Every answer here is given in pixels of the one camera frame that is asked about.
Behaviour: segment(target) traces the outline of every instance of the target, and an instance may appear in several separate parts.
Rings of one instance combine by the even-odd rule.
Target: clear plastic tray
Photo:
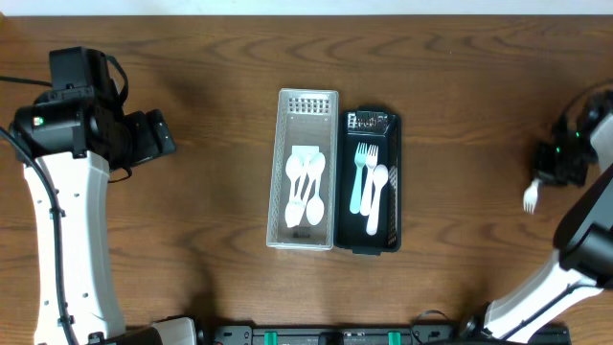
[[[336,181],[336,139],[338,135],[338,92],[282,89],[277,110],[277,133],[268,205],[266,245],[282,249],[330,250],[333,247]],[[319,196],[324,217],[310,225],[306,215],[299,225],[288,228],[285,207],[290,180],[285,174],[287,158],[297,146],[315,146],[326,157]],[[303,193],[307,188],[305,181]],[[310,196],[313,196],[314,185]]]

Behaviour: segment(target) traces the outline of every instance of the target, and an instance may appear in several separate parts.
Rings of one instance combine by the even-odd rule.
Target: green connector
[[[264,333],[264,345],[277,345],[277,333],[276,332]]]
[[[387,333],[387,336],[390,339],[390,345],[402,345],[400,332],[389,332]]]

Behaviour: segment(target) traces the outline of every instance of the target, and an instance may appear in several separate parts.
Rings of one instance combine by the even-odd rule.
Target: black plastic tray
[[[387,115],[387,126],[378,132],[352,132],[348,130],[348,114],[360,117]],[[336,226],[334,245],[350,249],[353,254],[380,255],[382,252],[396,252],[401,245],[401,201],[402,201],[402,154],[401,123],[398,115],[376,108],[361,107],[346,111],[340,117],[338,126],[337,171],[336,171]],[[354,215],[349,211],[352,198],[355,164],[353,159],[358,143],[378,145],[378,164],[385,164],[390,180],[381,190],[378,231],[371,236],[366,233],[368,217]],[[362,186],[366,180],[366,169],[362,173]]]

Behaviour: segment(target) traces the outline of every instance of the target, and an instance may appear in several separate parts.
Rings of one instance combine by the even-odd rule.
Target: white plastic spoon
[[[326,167],[326,157],[323,153],[317,153],[313,157],[310,165],[311,169],[308,172],[308,179],[315,180],[315,195],[308,201],[306,206],[306,219],[311,225],[317,225],[324,217],[324,201],[319,197],[319,186],[322,179],[322,173]],[[303,201],[307,200],[308,195],[305,195]]]
[[[369,235],[376,234],[376,228],[379,225],[379,201],[381,200],[381,189],[387,183],[388,172],[383,164],[376,166],[373,171],[373,183],[375,184],[375,196],[373,197],[373,206],[371,213],[368,216],[366,223],[366,233]]]
[[[293,225],[293,211],[292,199],[295,198],[295,189],[296,189],[296,180],[300,177],[300,174],[303,169],[303,162],[300,160],[300,156],[297,154],[292,154],[287,158],[287,163],[285,163],[285,174],[289,177],[291,181],[291,188],[289,190],[289,199],[287,200],[287,205],[285,206],[285,222],[287,223],[287,227],[292,227]]]
[[[287,205],[287,207],[289,208],[289,211],[287,212],[290,214],[290,221],[287,223],[287,227],[294,227],[300,224],[300,220],[302,219],[303,213],[305,212],[305,205],[303,204],[301,194],[303,193],[303,186],[305,185],[305,179],[307,178],[308,167],[310,166],[310,159],[311,157],[309,155],[305,158],[305,162],[300,168],[300,180],[298,182],[298,190]]]

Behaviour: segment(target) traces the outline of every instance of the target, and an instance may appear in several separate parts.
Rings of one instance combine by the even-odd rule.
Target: wood grain
[[[546,260],[582,190],[546,190],[537,215],[525,215],[530,151],[566,102],[613,73],[612,24],[565,16],[9,18],[0,75],[49,80],[48,52],[84,45],[126,70],[126,111],[164,111],[177,153],[108,191],[113,278],[129,325],[185,311],[212,323],[399,324],[427,309],[459,318]],[[265,246],[282,87],[334,89],[342,109],[384,104],[402,117],[398,253]],[[39,92],[0,84],[0,124]],[[6,143],[0,162],[0,343],[29,344],[38,306],[34,212]],[[577,344],[612,342],[611,302],[605,293],[559,320]]]

